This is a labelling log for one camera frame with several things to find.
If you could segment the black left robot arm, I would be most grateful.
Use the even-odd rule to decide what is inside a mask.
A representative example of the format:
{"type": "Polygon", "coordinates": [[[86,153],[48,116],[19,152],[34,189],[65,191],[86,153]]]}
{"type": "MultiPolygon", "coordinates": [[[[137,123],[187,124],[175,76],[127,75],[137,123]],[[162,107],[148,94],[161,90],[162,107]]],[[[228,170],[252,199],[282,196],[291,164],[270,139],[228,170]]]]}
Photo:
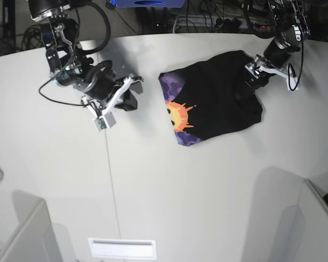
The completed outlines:
{"type": "Polygon", "coordinates": [[[287,89],[299,88],[304,64],[304,42],[310,35],[302,4],[298,1],[268,1],[274,21],[273,34],[259,34],[248,15],[250,1],[244,1],[243,14],[247,26],[262,39],[271,38],[262,55],[244,66],[246,84],[254,92],[278,75],[287,82],[287,89]]]}

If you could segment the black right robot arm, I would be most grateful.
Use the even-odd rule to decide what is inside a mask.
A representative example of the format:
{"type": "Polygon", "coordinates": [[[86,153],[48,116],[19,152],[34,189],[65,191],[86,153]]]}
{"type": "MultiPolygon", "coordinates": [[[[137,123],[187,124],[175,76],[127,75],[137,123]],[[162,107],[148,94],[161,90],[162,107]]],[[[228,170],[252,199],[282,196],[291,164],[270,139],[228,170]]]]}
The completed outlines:
{"type": "Polygon", "coordinates": [[[31,18],[38,21],[44,44],[46,59],[50,67],[50,79],[59,86],[73,86],[83,93],[78,107],[88,107],[97,115],[114,102],[115,108],[133,111],[137,100],[126,82],[134,85],[142,82],[141,76],[117,79],[112,69],[112,61],[104,60],[94,65],[91,55],[102,51],[111,37],[110,21],[103,9],[93,1],[29,1],[31,18]],[[68,10],[77,11],[82,7],[94,8],[105,24],[103,42],[89,50],[84,50],[79,42],[80,19],[72,19],[68,10]]]}

